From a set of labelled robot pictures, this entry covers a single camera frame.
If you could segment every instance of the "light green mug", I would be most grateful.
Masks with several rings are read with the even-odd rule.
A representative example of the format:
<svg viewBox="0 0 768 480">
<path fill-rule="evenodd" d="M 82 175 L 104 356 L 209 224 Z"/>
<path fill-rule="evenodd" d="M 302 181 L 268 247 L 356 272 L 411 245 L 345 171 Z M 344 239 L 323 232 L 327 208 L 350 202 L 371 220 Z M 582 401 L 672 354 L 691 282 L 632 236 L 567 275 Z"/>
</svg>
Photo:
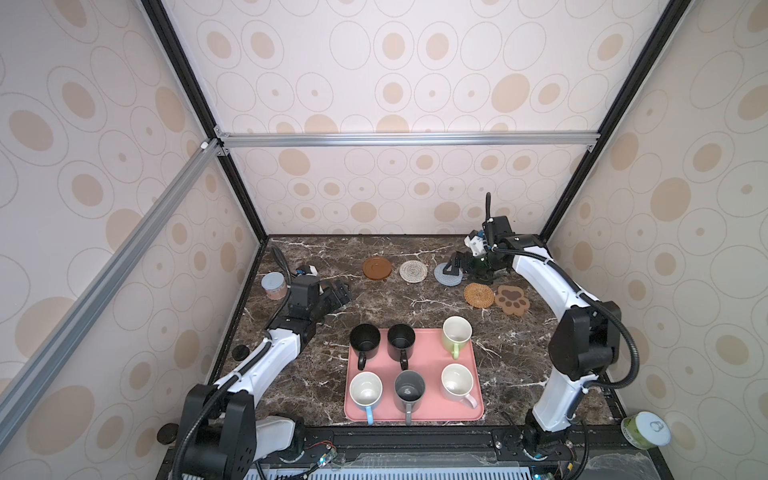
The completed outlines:
<svg viewBox="0 0 768 480">
<path fill-rule="evenodd" d="M 458 352 L 472 338 L 472 325 L 463 316 L 450 316 L 442 323 L 442 346 L 458 360 Z"/>
</svg>

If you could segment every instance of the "pink mug handle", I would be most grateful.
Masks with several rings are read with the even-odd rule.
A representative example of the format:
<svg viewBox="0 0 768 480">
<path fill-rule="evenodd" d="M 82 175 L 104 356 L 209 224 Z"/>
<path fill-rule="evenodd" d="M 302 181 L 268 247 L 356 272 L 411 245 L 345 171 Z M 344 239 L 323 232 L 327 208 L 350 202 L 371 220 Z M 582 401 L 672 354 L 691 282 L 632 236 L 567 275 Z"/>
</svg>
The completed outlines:
<svg viewBox="0 0 768 480">
<path fill-rule="evenodd" d="M 466 394 L 463 399 L 466 400 L 473 409 L 478 408 L 478 401 L 471 393 Z"/>
</svg>

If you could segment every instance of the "tray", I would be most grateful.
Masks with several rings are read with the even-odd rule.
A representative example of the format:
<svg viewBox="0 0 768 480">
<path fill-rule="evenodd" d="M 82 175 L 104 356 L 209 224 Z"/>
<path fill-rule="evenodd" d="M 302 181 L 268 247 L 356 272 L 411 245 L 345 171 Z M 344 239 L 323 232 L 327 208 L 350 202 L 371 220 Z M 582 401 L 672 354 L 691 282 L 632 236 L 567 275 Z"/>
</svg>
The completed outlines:
<svg viewBox="0 0 768 480">
<path fill-rule="evenodd" d="M 395 378 L 402 371 L 400 364 L 389 358 L 386 351 L 387 329 L 379 329 L 382 343 L 375 357 L 368 359 L 365 372 L 374 372 L 382 380 L 384 390 L 379 406 L 373 410 L 374 422 L 404 422 L 406 414 L 395 406 Z M 465 346 L 454 360 L 451 354 L 442 348 L 442 329 L 415 329 L 416 341 L 413 356 L 408 360 L 408 368 L 424 377 L 426 392 L 422 397 L 419 408 L 413 413 L 414 422 L 453 422 L 472 421 L 482 417 L 485 405 L 480 392 L 478 369 L 475 364 L 475 353 L 472 351 L 472 341 Z M 442 396 L 442 370 L 451 363 L 461 363 L 467 367 L 475 378 L 472 396 L 478 401 L 478 408 L 473 409 L 465 402 L 451 402 Z M 360 373 L 357 369 L 357 353 L 349 348 L 349 365 L 346 370 L 346 391 L 344 395 L 344 414 L 354 422 L 367 422 L 366 413 L 352 401 L 349 396 L 349 384 Z"/>
</svg>

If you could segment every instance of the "black mug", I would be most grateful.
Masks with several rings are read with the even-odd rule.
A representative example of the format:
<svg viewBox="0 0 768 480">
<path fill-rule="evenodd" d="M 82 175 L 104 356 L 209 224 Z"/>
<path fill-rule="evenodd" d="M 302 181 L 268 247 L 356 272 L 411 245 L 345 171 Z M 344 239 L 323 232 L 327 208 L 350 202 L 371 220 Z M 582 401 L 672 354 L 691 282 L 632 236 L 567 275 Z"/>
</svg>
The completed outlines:
<svg viewBox="0 0 768 480">
<path fill-rule="evenodd" d="M 366 360 L 372 359 L 379 351 L 382 334 L 370 323 L 360 323 L 349 333 L 349 344 L 357 352 L 357 369 L 366 367 Z"/>
<path fill-rule="evenodd" d="M 413 354 L 413 344 L 416 343 L 416 332 L 404 323 L 398 323 L 389 328 L 386 334 L 389 341 L 387 352 L 389 358 L 400 362 L 400 368 L 408 369 L 408 359 Z"/>
</svg>

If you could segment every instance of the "dark marble surface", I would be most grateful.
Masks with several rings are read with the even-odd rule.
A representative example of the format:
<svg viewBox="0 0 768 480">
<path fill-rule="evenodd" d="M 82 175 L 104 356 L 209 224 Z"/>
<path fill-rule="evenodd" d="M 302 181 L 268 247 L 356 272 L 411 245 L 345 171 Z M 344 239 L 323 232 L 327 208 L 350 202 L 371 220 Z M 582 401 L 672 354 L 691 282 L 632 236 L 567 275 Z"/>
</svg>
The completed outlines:
<svg viewBox="0 0 768 480">
<path fill-rule="evenodd" d="M 461 237 L 283 237 L 272 239 L 285 253 L 291 268 L 300 263 L 317 267 L 323 278 L 341 278 L 351 284 L 355 299 L 337 313 L 328 315 L 317 326 L 317 334 L 302 354 L 290 363 L 265 392 L 257 416 L 274 412 L 301 415 L 307 425 L 345 425 L 344 416 L 349 331 L 360 323 L 386 328 L 408 323 L 414 328 L 441 328 L 452 315 L 465 317 L 474 330 L 475 361 L 485 401 L 485 414 L 479 425 L 505 425 L 500 411 L 506 411 L 522 424 L 525 413 L 538 400 L 551 370 L 547 343 L 556 326 L 552 311 L 531 285 L 517 273 L 498 272 L 498 285 L 515 285 L 525 291 L 531 308 L 524 316 L 506 316 L 494 305 L 477 309 L 468 305 L 461 285 L 446 287 L 432 275 L 437 263 L 444 262 L 459 247 Z M 392 262 L 392 275 L 384 281 L 366 279 L 362 263 L 372 255 Z M 406 260 L 421 260 L 429 275 L 421 283 L 400 278 L 397 269 Z M 260 265 L 246 311 L 240 320 L 233 346 L 253 348 L 263 338 L 267 319 L 279 305 L 269 300 L 261 288 L 261 277 L 277 271 L 269 250 Z M 227 360 L 225 371 L 236 363 Z M 614 423 L 603 396 L 592 389 L 578 411 L 591 425 Z"/>
</svg>

